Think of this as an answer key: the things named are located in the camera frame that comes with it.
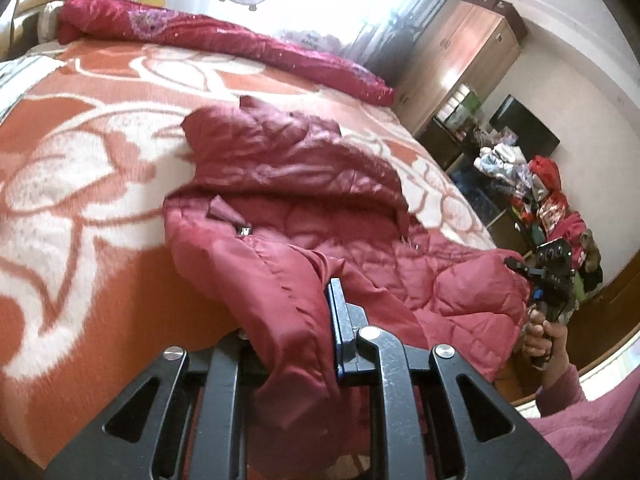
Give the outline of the person's right hand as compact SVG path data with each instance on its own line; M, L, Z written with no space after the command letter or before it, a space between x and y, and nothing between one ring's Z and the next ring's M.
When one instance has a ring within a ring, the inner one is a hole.
M566 350L567 336L568 330L565 325L549 322L537 309L529 311L522 352L531 360L546 360L547 367L541 375L542 388L551 388L570 368L570 357Z

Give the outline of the pink sleeved right forearm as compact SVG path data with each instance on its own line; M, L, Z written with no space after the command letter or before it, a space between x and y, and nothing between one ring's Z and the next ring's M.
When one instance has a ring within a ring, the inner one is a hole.
M636 368L604 396L588 401L577 368L570 364L551 387L538 390L540 416L528 421L567 463L572 478L578 479L612 438L638 391Z

